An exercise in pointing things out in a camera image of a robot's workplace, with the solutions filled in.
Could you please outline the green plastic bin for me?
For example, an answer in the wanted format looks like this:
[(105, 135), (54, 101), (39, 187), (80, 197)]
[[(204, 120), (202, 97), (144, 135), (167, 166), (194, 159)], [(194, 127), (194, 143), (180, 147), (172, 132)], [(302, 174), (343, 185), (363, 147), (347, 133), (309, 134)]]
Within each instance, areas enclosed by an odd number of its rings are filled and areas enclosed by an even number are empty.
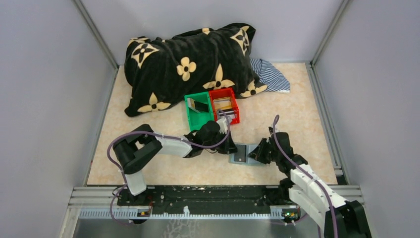
[[(192, 98), (194, 101), (202, 102), (205, 104), (208, 104), (209, 106), (209, 112), (195, 112), (188, 108), (186, 99)], [(206, 124), (210, 120), (214, 120), (213, 118), (213, 109), (210, 102), (210, 97), (208, 92), (202, 92), (202, 93), (196, 93), (196, 94), (189, 94), (184, 97), (186, 110), (187, 110), (187, 118), (189, 123), (189, 128), (191, 130), (198, 130), (200, 129), (204, 124)]]

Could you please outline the red plastic bin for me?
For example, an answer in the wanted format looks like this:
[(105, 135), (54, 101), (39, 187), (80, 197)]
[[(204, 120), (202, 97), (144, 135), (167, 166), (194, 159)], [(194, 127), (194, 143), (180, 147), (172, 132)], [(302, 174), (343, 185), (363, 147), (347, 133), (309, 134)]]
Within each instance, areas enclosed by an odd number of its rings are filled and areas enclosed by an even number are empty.
[(223, 117), (223, 113), (220, 112), (223, 111), (231, 118), (230, 124), (238, 124), (240, 122), (239, 108), (231, 88), (211, 90), (209, 91), (209, 97), (215, 121)]

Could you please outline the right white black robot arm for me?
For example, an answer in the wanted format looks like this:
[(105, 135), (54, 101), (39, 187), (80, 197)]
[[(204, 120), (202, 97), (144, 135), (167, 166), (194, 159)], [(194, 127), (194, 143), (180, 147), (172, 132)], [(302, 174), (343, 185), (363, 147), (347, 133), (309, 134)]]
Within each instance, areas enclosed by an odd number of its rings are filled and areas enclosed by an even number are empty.
[(263, 164), (275, 163), (287, 178), (280, 181), (278, 198), (295, 203), (316, 222), (325, 238), (370, 238), (365, 210), (329, 187), (301, 155), (294, 153), (286, 132), (262, 138), (249, 157)]

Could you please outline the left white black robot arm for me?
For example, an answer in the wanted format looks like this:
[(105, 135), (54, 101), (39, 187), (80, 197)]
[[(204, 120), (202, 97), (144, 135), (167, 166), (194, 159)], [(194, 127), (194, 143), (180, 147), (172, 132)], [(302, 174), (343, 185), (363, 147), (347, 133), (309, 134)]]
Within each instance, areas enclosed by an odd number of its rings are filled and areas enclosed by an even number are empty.
[(118, 166), (129, 190), (129, 199), (143, 205), (149, 198), (142, 169), (156, 155), (193, 158), (209, 149), (219, 154), (238, 151), (225, 119), (210, 120), (183, 136), (157, 133), (149, 124), (117, 137), (107, 149), (107, 157)]

